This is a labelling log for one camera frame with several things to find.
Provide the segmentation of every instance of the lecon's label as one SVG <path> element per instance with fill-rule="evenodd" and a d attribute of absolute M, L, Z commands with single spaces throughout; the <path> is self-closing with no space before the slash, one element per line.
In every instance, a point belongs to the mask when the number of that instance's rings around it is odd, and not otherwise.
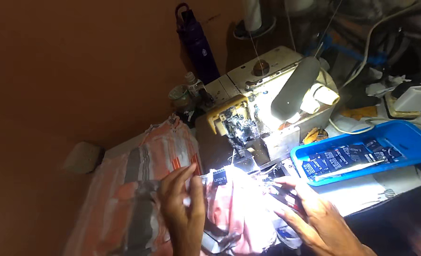
<path fill-rule="evenodd" d="M 213 184 L 215 186 L 224 185 L 228 181 L 226 180 L 226 172 L 224 169 L 220 169 L 213 172 Z"/>

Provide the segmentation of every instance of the small jar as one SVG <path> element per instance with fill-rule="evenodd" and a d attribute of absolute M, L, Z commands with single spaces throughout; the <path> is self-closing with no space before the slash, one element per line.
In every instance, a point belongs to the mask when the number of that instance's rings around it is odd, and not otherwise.
<path fill-rule="evenodd" d="M 169 92 L 168 98 L 173 102 L 177 110 L 183 110 L 191 103 L 191 97 L 185 84 L 174 87 Z"/>

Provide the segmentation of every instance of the machine knob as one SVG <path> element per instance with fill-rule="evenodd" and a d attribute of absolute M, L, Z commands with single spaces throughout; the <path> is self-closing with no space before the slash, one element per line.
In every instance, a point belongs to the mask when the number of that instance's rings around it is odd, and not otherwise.
<path fill-rule="evenodd" d="M 270 66 L 269 63 L 265 60 L 259 60 L 253 66 L 253 74 L 257 77 L 265 76 L 269 73 Z"/>

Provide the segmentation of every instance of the bottle cap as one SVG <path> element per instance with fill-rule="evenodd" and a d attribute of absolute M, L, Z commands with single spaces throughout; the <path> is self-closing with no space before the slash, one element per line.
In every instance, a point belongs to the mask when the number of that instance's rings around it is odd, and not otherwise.
<path fill-rule="evenodd" d="M 188 72 L 185 74 L 185 80 L 189 83 L 194 83 L 196 78 L 195 75 L 193 74 L 193 72 Z"/>

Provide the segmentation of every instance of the sewing machine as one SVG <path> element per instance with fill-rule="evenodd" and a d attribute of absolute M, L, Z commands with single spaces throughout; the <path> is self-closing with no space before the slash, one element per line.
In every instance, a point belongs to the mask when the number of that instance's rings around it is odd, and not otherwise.
<path fill-rule="evenodd" d="M 280 46 L 205 86 L 214 97 L 215 106 L 207 112 L 205 121 L 196 124 L 196 136 L 207 170 L 231 162 L 248 173 L 267 168 L 288 158 L 290 150 L 312 128 L 327 124 L 339 100 L 335 83 L 318 67 L 310 90 L 306 88 L 305 95 L 297 96 L 293 91 L 302 84 L 286 82 L 301 61 L 302 55 Z M 282 98 L 277 97 L 279 93 L 283 93 Z M 284 120 L 275 116 L 272 103 L 275 98 L 284 104 L 293 100 L 302 103 L 294 116 Z"/>

